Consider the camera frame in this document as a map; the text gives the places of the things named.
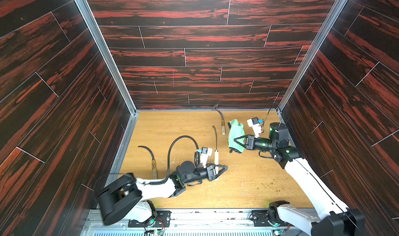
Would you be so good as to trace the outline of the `green microfibre rag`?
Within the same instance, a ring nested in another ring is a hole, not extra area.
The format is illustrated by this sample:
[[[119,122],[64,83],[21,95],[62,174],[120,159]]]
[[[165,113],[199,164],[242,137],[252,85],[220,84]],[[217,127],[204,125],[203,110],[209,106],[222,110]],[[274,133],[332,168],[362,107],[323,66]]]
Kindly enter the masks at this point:
[[[230,149],[230,153],[237,152],[237,153],[243,153],[244,150],[234,150],[233,148],[233,143],[234,142],[241,142],[242,144],[244,144],[243,140],[239,140],[239,141],[234,141],[234,138],[240,137],[240,136],[244,136],[245,135],[245,131],[244,131],[244,125],[242,123],[240,123],[237,119],[233,119],[232,121],[230,121],[228,123],[229,126],[229,136],[228,136],[228,146]]]

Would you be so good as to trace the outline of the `sickle plain wooden handle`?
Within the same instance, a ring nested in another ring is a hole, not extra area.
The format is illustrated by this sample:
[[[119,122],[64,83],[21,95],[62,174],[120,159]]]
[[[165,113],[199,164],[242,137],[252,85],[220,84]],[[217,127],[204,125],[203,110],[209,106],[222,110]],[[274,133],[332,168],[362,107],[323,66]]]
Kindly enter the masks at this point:
[[[215,142],[216,142],[216,146],[215,146],[215,151],[214,151],[214,164],[216,165],[215,167],[215,173],[218,174],[219,173],[219,151],[218,151],[218,135],[217,135],[217,130],[216,127],[213,125],[213,129],[215,132]]]

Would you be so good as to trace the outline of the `sickle with yellow label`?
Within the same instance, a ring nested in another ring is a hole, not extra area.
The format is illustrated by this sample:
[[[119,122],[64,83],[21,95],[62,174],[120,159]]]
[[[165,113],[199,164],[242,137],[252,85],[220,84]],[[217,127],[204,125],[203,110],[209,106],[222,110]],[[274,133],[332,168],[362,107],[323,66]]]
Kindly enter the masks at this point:
[[[220,114],[222,135],[226,135],[225,120],[222,112],[219,109],[217,109],[216,106],[212,107],[212,109]]]

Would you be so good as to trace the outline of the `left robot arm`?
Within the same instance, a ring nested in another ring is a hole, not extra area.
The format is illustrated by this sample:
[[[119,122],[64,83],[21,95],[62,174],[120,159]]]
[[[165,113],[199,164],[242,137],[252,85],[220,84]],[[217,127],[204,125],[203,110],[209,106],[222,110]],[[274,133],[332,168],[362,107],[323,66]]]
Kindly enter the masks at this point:
[[[124,174],[96,195],[103,224],[109,226],[128,219],[150,225],[158,216],[151,199],[177,197],[186,191],[186,186],[203,180],[212,182],[227,170],[225,165],[208,164],[203,168],[186,161],[159,185],[135,178],[132,173]]]

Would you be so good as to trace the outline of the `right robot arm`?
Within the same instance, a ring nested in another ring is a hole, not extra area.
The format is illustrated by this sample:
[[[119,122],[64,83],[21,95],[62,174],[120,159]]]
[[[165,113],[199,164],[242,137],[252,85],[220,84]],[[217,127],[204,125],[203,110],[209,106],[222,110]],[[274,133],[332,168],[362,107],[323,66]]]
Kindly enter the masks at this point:
[[[288,128],[283,123],[271,123],[269,137],[262,138],[261,120],[248,120],[253,135],[244,132],[237,120],[228,123],[229,148],[242,153],[244,150],[270,153],[299,185],[317,212],[312,216],[295,208],[289,202],[272,202],[267,209],[267,222],[272,227],[294,226],[309,236],[360,236],[365,217],[358,210],[350,209],[318,177],[299,150],[290,145]]]

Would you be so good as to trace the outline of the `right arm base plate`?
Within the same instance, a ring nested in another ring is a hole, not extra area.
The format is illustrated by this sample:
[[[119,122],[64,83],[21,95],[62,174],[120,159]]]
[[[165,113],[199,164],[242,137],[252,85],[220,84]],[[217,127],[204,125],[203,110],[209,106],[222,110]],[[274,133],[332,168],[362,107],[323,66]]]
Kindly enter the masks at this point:
[[[249,219],[255,227],[288,227],[289,223],[282,221],[272,210],[252,210]]]

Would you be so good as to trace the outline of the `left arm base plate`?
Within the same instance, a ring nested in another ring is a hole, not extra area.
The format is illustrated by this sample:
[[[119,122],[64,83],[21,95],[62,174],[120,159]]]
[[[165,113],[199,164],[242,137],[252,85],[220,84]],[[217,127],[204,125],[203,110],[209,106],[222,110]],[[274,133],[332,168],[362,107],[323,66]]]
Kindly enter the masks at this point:
[[[128,228],[168,228],[170,226],[171,211],[157,210],[156,215],[151,216],[144,222],[129,220]]]

